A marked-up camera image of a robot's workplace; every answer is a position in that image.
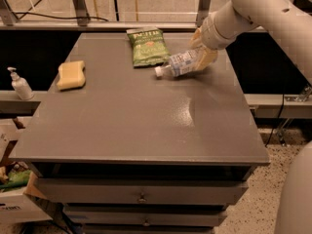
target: drawer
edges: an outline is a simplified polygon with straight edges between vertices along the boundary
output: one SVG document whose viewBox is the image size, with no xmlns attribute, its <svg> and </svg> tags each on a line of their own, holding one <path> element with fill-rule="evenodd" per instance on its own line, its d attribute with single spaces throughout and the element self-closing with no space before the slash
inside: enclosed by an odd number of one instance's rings
<svg viewBox="0 0 312 234">
<path fill-rule="evenodd" d="M 52 202 L 100 204 L 234 205 L 248 189 L 237 181 L 38 178 Z"/>
<path fill-rule="evenodd" d="M 85 234 L 215 234 L 210 227 L 84 225 Z"/>
<path fill-rule="evenodd" d="M 226 212 L 175 207 L 64 207 L 64 213 L 77 223 L 125 224 L 140 226 L 219 226 Z"/>
</svg>

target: bottle cap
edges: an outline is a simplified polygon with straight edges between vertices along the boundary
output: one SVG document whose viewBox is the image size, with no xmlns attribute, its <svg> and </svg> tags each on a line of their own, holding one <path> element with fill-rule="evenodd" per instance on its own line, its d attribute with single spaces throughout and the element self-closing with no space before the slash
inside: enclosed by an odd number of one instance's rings
<svg viewBox="0 0 312 234">
<path fill-rule="evenodd" d="M 164 72 L 161 66 L 156 66 L 155 67 L 155 72 L 157 77 L 162 77 Z"/>
<path fill-rule="evenodd" d="M 17 73 L 15 72 L 17 69 L 14 68 L 14 67 L 8 67 L 8 70 L 11 72 L 11 77 L 12 77 L 12 80 L 16 81 L 18 80 L 20 77 L 17 75 Z"/>
</svg>

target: table top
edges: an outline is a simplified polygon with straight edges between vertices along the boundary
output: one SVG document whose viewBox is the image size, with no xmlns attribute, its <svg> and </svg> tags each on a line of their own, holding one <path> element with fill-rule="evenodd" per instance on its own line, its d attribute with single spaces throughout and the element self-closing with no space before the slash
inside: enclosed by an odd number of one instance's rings
<svg viewBox="0 0 312 234">
<path fill-rule="evenodd" d="M 190 33 L 165 33 L 171 54 Z M 86 85 L 55 80 L 11 158 L 26 162 L 266 165 L 267 151 L 225 51 L 205 71 L 156 79 L 133 68 L 125 33 L 83 33 L 67 61 L 83 60 Z"/>
</svg>

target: cable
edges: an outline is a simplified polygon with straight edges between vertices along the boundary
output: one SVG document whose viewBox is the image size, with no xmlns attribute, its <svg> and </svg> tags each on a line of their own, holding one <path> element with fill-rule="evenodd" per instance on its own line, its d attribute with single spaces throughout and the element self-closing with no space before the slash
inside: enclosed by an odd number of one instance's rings
<svg viewBox="0 0 312 234">
<path fill-rule="evenodd" d="M 116 12 L 116 20 L 119 21 L 119 10 L 118 10 L 118 0 L 114 0 L 114 7 Z"/>
<path fill-rule="evenodd" d="M 45 14 L 39 14 L 39 13 L 32 13 L 32 12 L 13 12 L 16 15 L 33 15 L 43 18 L 49 18 L 49 19 L 56 19 L 56 20 L 80 20 L 80 19 L 90 19 L 90 20 L 104 20 L 109 21 L 105 18 L 99 18 L 99 17 L 69 17 L 69 18 L 63 18 L 63 17 L 55 17 L 55 16 L 49 16 Z"/>
<path fill-rule="evenodd" d="M 279 110 L 279 113 L 278 113 L 276 119 L 279 119 L 279 118 L 281 117 L 282 111 L 283 111 L 283 109 L 284 109 L 285 94 L 283 94 L 282 99 L 283 99 L 282 105 L 281 105 L 281 107 L 280 107 L 280 110 Z M 269 139 L 268 139 L 268 140 L 266 141 L 266 143 L 265 143 L 265 147 L 267 147 L 267 145 L 269 144 L 269 142 L 270 142 L 270 140 L 271 140 L 271 138 L 272 138 L 273 132 L 274 132 L 274 130 L 275 130 L 276 128 L 277 128 L 277 126 L 275 126 L 275 127 L 272 128 L 271 134 L 270 134 L 270 136 L 269 136 Z"/>
</svg>

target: drawer handle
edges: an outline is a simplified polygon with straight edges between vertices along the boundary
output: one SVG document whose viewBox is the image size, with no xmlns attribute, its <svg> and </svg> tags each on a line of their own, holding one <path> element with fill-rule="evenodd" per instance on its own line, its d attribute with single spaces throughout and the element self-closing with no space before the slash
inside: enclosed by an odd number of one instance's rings
<svg viewBox="0 0 312 234">
<path fill-rule="evenodd" d="M 146 203 L 146 199 L 144 198 L 144 194 L 140 194 L 139 199 L 137 199 L 137 202 L 139 204 L 145 204 Z"/>
<path fill-rule="evenodd" d="M 150 223 L 148 222 L 148 219 L 145 220 L 145 222 L 143 223 L 143 226 L 144 227 L 149 227 L 150 226 Z"/>
</svg>

